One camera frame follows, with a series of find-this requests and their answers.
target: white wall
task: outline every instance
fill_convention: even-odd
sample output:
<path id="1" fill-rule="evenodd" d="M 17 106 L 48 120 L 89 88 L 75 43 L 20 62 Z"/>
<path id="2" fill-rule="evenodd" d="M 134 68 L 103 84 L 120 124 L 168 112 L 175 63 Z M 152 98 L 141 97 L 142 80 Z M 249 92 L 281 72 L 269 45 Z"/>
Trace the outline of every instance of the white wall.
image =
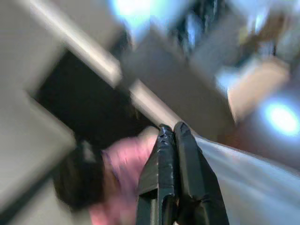
<path id="1" fill-rule="evenodd" d="M 61 51 L 60 41 L 30 15 L 8 0 L 0 2 L 0 210 L 74 145 L 71 132 L 25 92 Z"/>
<path id="2" fill-rule="evenodd" d="M 73 225 L 74 223 L 71 215 L 58 204 L 52 182 L 48 182 L 10 224 Z"/>

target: pink shirt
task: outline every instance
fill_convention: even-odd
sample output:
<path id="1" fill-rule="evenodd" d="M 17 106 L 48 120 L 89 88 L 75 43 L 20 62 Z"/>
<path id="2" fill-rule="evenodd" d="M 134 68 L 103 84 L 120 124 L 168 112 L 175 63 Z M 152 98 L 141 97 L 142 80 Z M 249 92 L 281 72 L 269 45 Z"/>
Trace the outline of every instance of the pink shirt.
<path id="1" fill-rule="evenodd" d="M 120 194 L 105 204 L 90 207 L 93 225 L 119 225 L 135 223 L 137 186 L 139 177 L 156 141 L 156 136 L 147 139 L 126 138 L 113 144 L 108 150 L 115 175 L 120 182 Z"/>

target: person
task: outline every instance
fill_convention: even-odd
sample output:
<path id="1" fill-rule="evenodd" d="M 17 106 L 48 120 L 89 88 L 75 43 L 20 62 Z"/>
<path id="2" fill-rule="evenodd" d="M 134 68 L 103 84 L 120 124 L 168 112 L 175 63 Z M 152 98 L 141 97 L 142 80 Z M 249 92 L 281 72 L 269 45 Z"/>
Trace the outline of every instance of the person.
<path id="1" fill-rule="evenodd" d="M 89 207 L 93 225 L 133 225 L 138 180 L 157 133 L 148 127 L 96 154 L 83 142 L 79 153 L 67 157 L 53 178 L 57 198 L 71 211 Z"/>

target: white cloth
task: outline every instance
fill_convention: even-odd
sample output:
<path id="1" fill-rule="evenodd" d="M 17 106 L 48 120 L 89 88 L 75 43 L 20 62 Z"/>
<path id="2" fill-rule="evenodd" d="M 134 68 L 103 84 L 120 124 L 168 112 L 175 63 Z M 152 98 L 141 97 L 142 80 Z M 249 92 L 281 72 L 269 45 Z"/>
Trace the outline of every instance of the white cloth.
<path id="1" fill-rule="evenodd" d="M 196 137 L 220 184 L 230 225 L 299 225 L 300 176 L 243 151 Z"/>

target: black object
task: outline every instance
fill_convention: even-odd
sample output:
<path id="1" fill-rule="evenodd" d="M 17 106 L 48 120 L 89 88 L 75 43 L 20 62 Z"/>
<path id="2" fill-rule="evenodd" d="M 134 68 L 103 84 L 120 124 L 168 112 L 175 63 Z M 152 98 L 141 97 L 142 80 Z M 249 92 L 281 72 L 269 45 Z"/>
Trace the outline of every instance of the black object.
<path id="1" fill-rule="evenodd" d="M 182 122 L 174 133 L 161 126 L 139 190 L 136 225 L 229 225 L 217 177 Z"/>
<path id="2" fill-rule="evenodd" d="M 33 97 L 76 137 L 100 149 L 154 126 L 132 106 L 129 94 L 113 89 L 70 51 Z"/>
<path id="3" fill-rule="evenodd" d="M 171 128 L 160 126 L 153 152 L 140 177 L 137 225 L 173 224 L 179 188 L 176 145 Z"/>
<path id="4" fill-rule="evenodd" d="M 98 154 L 93 154 L 92 148 L 86 141 L 79 141 L 53 175 L 56 196 L 71 212 L 80 211 L 104 198 L 104 162 L 101 150 L 95 149 Z M 87 152 L 93 159 L 86 157 Z"/>

